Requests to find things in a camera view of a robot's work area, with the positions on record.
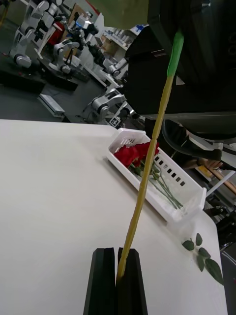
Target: workbench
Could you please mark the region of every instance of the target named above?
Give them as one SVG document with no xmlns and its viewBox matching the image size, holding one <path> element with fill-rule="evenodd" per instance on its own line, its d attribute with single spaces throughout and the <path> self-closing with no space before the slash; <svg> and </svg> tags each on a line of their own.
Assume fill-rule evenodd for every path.
<svg viewBox="0 0 236 315">
<path fill-rule="evenodd" d="M 137 198 L 105 158 L 115 131 L 0 120 L 1 314 L 83 313 L 92 253 L 114 247 L 117 257 Z M 179 228 L 144 204 L 132 247 L 149 315 L 227 315 L 224 287 L 181 245 L 197 232 L 220 264 L 204 212 Z"/>
</svg>

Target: yellow stick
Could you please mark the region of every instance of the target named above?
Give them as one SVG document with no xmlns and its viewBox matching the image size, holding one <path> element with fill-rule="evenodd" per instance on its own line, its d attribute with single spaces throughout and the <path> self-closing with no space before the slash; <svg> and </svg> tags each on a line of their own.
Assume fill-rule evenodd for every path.
<svg viewBox="0 0 236 315">
<path fill-rule="evenodd" d="M 153 134 L 152 134 L 150 146 L 149 146 L 149 149 L 147 152 L 147 158 L 146 158 L 146 162 L 145 162 L 145 166 L 144 166 L 142 181 L 141 181 L 140 187 L 139 187 L 139 193 L 138 193 L 136 207 L 135 207 L 134 214 L 133 214 L 133 217 L 132 217 L 130 225 L 129 225 L 129 230 L 128 230 L 128 233 L 127 233 L 127 236 L 125 239 L 124 248 L 123 248 L 121 258 L 120 258 L 120 261 L 118 264 L 117 282 L 120 281 L 120 279 L 124 275 L 126 259 L 128 257 L 129 250 L 130 250 L 131 244 L 132 244 L 133 239 L 134 239 L 134 234 L 135 234 L 135 231 L 136 231 L 136 228 L 138 225 L 139 216 L 140 216 L 143 204 L 144 204 L 145 195 L 146 195 L 146 191 L 147 191 L 147 185 L 148 185 L 148 178 L 149 178 L 151 166 L 152 166 L 152 163 L 154 160 L 157 138 L 159 137 L 159 134 L 161 131 L 161 125 L 162 125 L 162 122 L 164 119 L 166 107 L 167 107 L 169 97 L 171 94 L 171 87 L 172 87 L 172 83 L 173 83 L 173 78 L 174 78 L 173 75 L 167 77 L 166 84 L 165 84 L 165 87 L 164 87 L 164 90 L 163 90 L 163 93 L 161 96 L 159 113 L 158 113 L 158 117 L 157 117 L 157 120 L 155 123 L 155 127 L 153 129 Z"/>
</svg>

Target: red rose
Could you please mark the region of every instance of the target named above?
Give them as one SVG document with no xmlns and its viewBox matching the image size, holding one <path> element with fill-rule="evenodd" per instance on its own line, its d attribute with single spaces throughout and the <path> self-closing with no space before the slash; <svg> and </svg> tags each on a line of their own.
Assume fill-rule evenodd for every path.
<svg viewBox="0 0 236 315">
<path fill-rule="evenodd" d="M 123 146 L 119 149 L 118 152 L 114 154 L 114 156 L 122 163 L 124 166 L 129 167 L 131 163 L 133 163 L 136 159 L 139 158 L 139 152 L 134 147 L 126 147 Z"/>
<path fill-rule="evenodd" d="M 147 156 L 150 142 L 136 144 L 133 147 L 123 146 L 118 152 L 114 153 L 114 156 L 125 166 L 129 167 L 130 164 L 134 164 L 135 167 L 139 167 L 140 162 Z M 159 152 L 159 143 L 156 145 L 155 155 Z"/>
</svg>

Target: wall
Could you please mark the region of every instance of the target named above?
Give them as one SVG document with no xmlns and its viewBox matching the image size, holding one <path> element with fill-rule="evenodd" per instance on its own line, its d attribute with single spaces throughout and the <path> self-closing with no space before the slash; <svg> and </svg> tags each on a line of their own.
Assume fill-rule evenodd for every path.
<svg viewBox="0 0 236 315">
<path fill-rule="evenodd" d="M 0 15 L 2 15 L 4 8 L 3 5 L 0 6 Z M 10 4 L 6 18 L 11 22 L 20 25 L 24 19 L 25 12 L 26 5 L 23 2 L 16 0 Z"/>
<path fill-rule="evenodd" d="M 74 3 L 78 4 L 84 11 L 89 11 L 93 14 L 93 17 L 91 18 L 92 22 L 95 22 L 98 15 L 93 10 L 93 8 L 85 1 L 85 0 L 65 0 L 64 3 L 68 5 L 69 7 L 73 8 Z"/>
</svg>

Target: green tape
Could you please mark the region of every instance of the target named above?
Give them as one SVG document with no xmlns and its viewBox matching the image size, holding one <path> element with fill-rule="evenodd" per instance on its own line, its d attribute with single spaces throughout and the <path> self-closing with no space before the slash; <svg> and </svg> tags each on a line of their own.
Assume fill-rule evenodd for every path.
<svg viewBox="0 0 236 315">
<path fill-rule="evenodd" d="M 175 75 L 176 73 L 179 58 L 183 48 L 183 39 L 184 39 L 183 34 L 180 31 L 178 31 L 174 37 L 171 59 L 167 69 L 167 76 Z"/>
</svg>

